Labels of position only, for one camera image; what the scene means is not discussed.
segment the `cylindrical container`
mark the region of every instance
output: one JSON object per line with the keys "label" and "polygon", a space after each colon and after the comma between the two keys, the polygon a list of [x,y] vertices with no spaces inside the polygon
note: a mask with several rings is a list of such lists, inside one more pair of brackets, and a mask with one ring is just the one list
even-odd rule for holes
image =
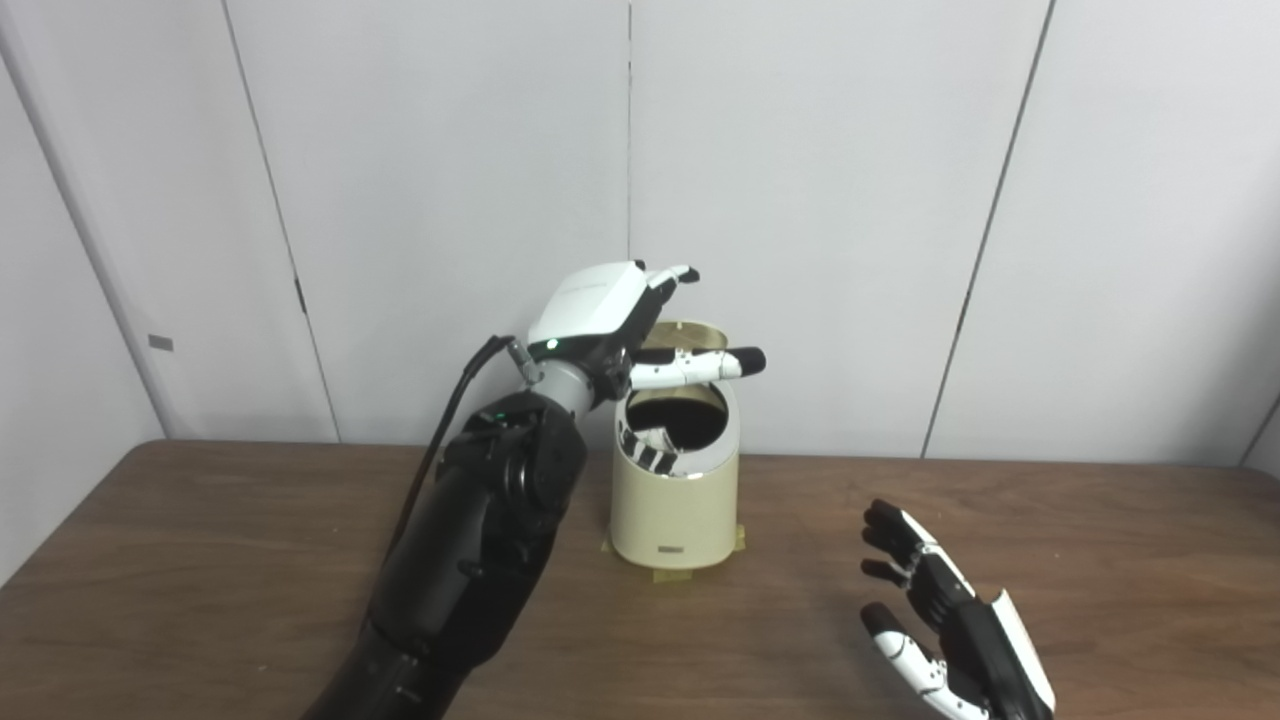
{"label": "cylindrical container", "polygon": [[[658,323],[645,347],[723,350],[701,323]],[[737,400],[727,382],[632,392],[617,405],[609,536],[626,560],[684,570],[737,541]]]}

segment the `black cable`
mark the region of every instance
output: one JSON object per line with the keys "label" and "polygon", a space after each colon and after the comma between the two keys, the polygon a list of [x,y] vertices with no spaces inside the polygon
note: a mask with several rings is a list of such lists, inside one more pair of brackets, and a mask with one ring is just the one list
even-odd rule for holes
{"label": "black cable", "polygon": [[431,436],[430,445],[426,446],[426,452],[422,455],[422,462],[417,466],[417,473],[413,474],[413,483],[408,488],[408,496],[404,497],[404,505],[401,507],[399,520],[396,521],[396,532],[392,533],[392,542],[387,546],[387,555],[383,557],[383,562],[387,562],[387,557],[390,557],[392,551],[396,550],[396,543],[399,542],[402,534],[404,534],[404,528],[408,525],[408,518],[413,514],[413,506],[417,505],[417,496],[422,492],[422,482],[426,480],[426,474],[431,471],[431,464],[435,461],[435,454],[440,450],[440,441],[444,439],[444,433],[449,430],[449,425],[453,424],[453,415],[458,411],[458,405],[462,402],[462,396],[467,391],[467,386],[476,377],[481,368],[485,366],[494,355],[502,352],[508,343],[515,342],[515,336],[493,336],[471,356],[467,366],[462,369],[462,377],[458,378],[458,384],[453,387],[453,395],[449,396],[449,404],[444,406],[444,415],[440,416],[440,423],[435,427],[435,434]]}

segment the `robotic arm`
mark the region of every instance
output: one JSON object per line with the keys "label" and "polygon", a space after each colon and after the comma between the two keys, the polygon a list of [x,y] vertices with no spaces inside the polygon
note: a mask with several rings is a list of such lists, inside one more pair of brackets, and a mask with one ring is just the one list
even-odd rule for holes
{"label": "robotic arm", "polygon": [[951,720],[1052,720],[1053,688],[1009,593],[979,600],[938,541],[888,502],[874,501],[864,518],[863,539],[892,560],[864,560],[863,573],[906,591],[945,656],[910,637],[884,605],[864,607],[867,632],[911,689]]}
{"label": "robotic arm", "polygon": [[[495,337],[481,348],[415,478],[356,644],[305,719],[442,717],[470,671],[502,647],[541,577],[586,461],[577,423],[625,398],[641,375],[673,387],[763,369],[758,350],[736,363],[737,351],[681,356],[687,363],[672,368],[673,357],[657,373],[636,364],[663,304],[696,281],[689,266],[648,275],[640,263],[588,268],[561,283],[527,347]],[[524,387],[471,415],[419,501],[466,380],[503,348]]]}

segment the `wall hinge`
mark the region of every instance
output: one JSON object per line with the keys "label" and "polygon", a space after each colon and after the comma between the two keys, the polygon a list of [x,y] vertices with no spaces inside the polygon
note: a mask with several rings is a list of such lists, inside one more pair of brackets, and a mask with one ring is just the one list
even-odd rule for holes
{"label": "wall hinge", "polygon": [[298,291],[298,305],[302,306],[302,314],[307,314],[307,299],[302,296],[302,281],[297,275],[293,275],[293,290]]}

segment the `wooden table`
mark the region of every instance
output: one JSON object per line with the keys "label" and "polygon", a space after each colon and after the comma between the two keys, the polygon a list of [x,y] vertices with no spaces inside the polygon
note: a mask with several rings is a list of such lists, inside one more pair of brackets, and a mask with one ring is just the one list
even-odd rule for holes
{"label": "wooden table", "polygon": [[[349,647],[417,457],[137,448],[0,591],[0,717],[297,717]],[[748,457],[746,551],[663,584],[600,551],[607,477],[594,459],[532,601],[451,719],[932,717],[858,620],[873,600],[910,615],[858,570],[873,497],[920,519],[979,592],[1011,588],[1059,717],[1280,717],[1280,483],[1265,475]]]}

